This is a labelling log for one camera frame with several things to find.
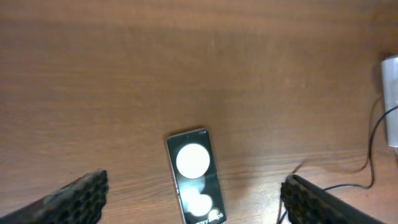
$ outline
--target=white dot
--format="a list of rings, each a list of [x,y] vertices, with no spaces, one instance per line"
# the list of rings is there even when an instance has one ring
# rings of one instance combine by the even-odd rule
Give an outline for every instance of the white dot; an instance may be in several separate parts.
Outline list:
[[[206,215],[213,205],[213,201],[209,195],[195,195],[190,199],[188,210],[192,215],[200,217]]]
[[[207,171],[210,156],[207,150],[199,144],[188,144],[177,155],[177,169],[186,178],[196,179]]]

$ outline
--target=black cable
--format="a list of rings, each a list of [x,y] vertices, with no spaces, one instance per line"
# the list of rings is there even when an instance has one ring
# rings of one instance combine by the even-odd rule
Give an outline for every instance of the black cable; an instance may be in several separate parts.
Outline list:
[[[359,188],[362,188],[362,189],[370,189],[370,188],[373,187],[373,185],[374,185],[374,166],[373,166],[372,148],[373,148],[373,139],[374,139],[374,135],[375,135],[376,130],[377,130],[377,128],[379,127],[381,121],[383,121],[384,118],[386,118],[386,116],[387,116],[389,113],[391,113],[392,111],[394,111],[394,110],[396,110],[396,109],[398,109],[398,106],[395,106],[395,107],[393,107],[393,108],[387,110],[387,111],[378,119],[378,121],[377,121],[376,124],[374,125],[373,130],[372,130],[372,133],[371,133],[371,135],[370,135],[370,137],[369,137],[368,157],[366,158],[366,163],[365,163],[365,165],[364,165],[363,167],[365,168],[366,165],[367,165],[368,162],[369,162],[369,166],[370,166],[370,168],[371,168],[371,183],[370,183],[368,186],[363,186],[363,185],[360,185],[360,184],[338,184],[338,185],[334,185],[334,186],[331,186],[331,187],[327,187],[327,188],[325,188],[325,189],[323,189],[323,190],[326,191],[326,190],[336,189],[336,188],[339,188],[339,187],[359,187]],[[282,217],[280,218],[280,220],[277,222],[278,224],[282,223],[282,221],[284,220],[286,214],[287,214],[287,210],[284,212],[284,214],[282,215]]]

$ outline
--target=black rectangular device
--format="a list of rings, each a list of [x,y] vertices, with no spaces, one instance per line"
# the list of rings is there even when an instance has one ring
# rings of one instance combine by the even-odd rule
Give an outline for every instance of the black rectangular device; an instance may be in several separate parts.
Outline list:
[[[224,223],[226,214],[208,130],[170,136],[167,147],[184,222]]]

